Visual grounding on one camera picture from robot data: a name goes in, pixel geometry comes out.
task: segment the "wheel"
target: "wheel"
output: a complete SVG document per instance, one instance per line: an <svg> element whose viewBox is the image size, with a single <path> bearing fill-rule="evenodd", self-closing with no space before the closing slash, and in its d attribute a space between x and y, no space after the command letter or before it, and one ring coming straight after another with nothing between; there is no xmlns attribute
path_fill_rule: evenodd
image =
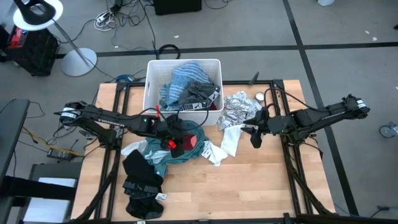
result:
<svg viewBox="0 0 398 224"><path fill-rule="evenodd" d="M385 138L393 138L395 137L394 130L390 128L388 125L383 125L379 129L380 134Z"/></svg>

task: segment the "blue striped towel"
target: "blue striped towel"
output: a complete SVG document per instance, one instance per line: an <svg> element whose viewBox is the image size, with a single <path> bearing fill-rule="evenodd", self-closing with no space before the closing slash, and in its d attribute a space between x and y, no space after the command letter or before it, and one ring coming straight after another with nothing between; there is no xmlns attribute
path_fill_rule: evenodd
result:
<svg viewBox="0 0 398 224"><path fill-rule="evenodd" d="M172 73L172 81L164 84L160 90L160 102L163 110L176 111L181 106L178 104L180 94L188 88L192 81L200 83L211 83L209 76L198 64L198 62L189 62L176 68Z"/></svg>

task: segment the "wooden table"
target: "wooden table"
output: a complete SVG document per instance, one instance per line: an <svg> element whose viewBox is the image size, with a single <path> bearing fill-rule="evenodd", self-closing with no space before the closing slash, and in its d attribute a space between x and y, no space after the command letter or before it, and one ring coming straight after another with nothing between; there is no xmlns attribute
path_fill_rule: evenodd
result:
<svg viewBox="0 0 398 224"><path fill-rule="evenodd" d="M298 80L284 81L287 92L300 100L304 100ZM224 96L244 90L252 97L259 91L269 88L269 85L224 85ZM116 84L101 84L96 106L112 110ZM144 87L132 87L129 93L127 114L138 114L142 111ZM119 101L119 112L122 109L124 93ZM267 93L267 102L271 103L271 92ZM304 108L299 102L288 96L291 111ZM205 126L206 136L216 146L223 138L223 131L217 126ZM125 134L123 147L132 142L140 141L142 137L135 134ZM308 139L309 144L316 146L315 141ZM98 145L92 144L87 152ZM333 201L326 181L319 152L306 145L300 146L302 163L307 184L312 192L331 212L334 212ZM104 151L98 149L91 153L82 165L76 199L73 205L72 218L79 216L95 195L101 176L101 166ZM169 165L169 173L164 179L162 190L168 195L164 205L163 215L156 220L199 220L199 219L233 219L233 218L279 218L285 212L294 217L292 197L285 168L284 155L279 136L266 135L260 149L255 149L250 143L250 135L242 133L236 157L229 156L214 167L208 159L200 157L184 164ZM116 193L114 198L112 221L134 221L135 217L126 212L129 197L125 195L122 184L126 173L120 162ZM299 186L298 197L300 207L305 212L302 192ZM102 217L106 214L109 189L104 196Z"/></svg>

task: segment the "white plastic bin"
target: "white plastic bin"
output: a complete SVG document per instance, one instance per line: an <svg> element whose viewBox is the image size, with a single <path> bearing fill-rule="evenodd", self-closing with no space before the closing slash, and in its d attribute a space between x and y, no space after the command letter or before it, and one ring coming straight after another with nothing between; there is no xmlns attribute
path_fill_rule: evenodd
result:
<svg viewBox="0 0 398 224"><path fill-rule="evenodd" d="M186 60L151 60L148 63L147 79L144 92L144 110L155 108L159 104L159 89L171 82L172 72L188 62L196 61L208 74L211 81L221 87L220 95L214 101L217 110L209 111L205 126L216 125L218 118L224 109L223 79L221 77L221 63L217 59L186 59ZM175 114L174 111L162 111L165 117ZM206 118L206 111L181 111L178 117L183 120L194 121L201 124ZM156 115L156 111L148 111L147 114Z"/></svg>

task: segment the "gray floor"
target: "gray floor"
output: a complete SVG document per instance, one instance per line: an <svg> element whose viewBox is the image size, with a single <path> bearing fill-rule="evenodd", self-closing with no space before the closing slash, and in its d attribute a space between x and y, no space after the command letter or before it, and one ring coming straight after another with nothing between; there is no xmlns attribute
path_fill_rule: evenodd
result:
<svg viewBox="0 0 398 224"><path fill-rule="evenodd" d="M71 37L76 36L87 20L106 9L104 0L62 2L64 13L59 23ZM221 5L221 1L208 2ZM315 0L290 0L289 3L305 45L398 40L398 31L392 29L398 24L398 1L336 0L328 7L319 6ZM169 16L155 16L153 9L148 9L148 15L158 47L168 43L181 48L295 45L282 0L233 0L222 10L208 9L203 5L200 12ZM60 36L53 27L50 30ZM113 35L113 30L99 32L89 23L75 43L96 52L125 50L114 48L111 43ZM152 34L147 21L144 21L137 27L118 29L115 44L150 49L151 41ZM60 53L69 50L70 47L64 44ZM369 117L364 120L343 121L332 126L360 215L371 215L376 205L397 206L398 174L394 165L398 157L398 138L384 139L379 135L378 128L389 121L397 121L398 47L308 50L307 55L324 104L335 103L352 93L362 97L371 108ZM261 79L299 79L307 103L315 105L298 50L182 54L182 58L220 59L225 80L247 80L257 71L260 71ZM153 59L152 55L100 57L97 66L116 76L146 68L148 61ZM28 119L25 126L45 139L51 138L57 128L58 118L52 112L62 109L68 101L91 102L98 84L109 80L97 70L83 77L70 78L62 74L60 65L61 60L56 60L51 76L35 78L12 63L0 64L0 97L28 98L39 102L47 115ZM29 114L39 114L38 108L33 105ZM82 151L85 141L78 133L60 139L58 145L70 147L75 139L81 139L75 149ZM30 142L25 135L21 136L21 140ZM319 132L319 140L325 152L323 162L333 200L347 210L323 131ZM16 150L18 177L27 177L32 164L56 162L20 144ZM12 162L8 174L12 174L13 167ZM15 214L16 210L13 210L9 223L15 223ZM398 210L381 212L377 217L398 219Z"/></svg>

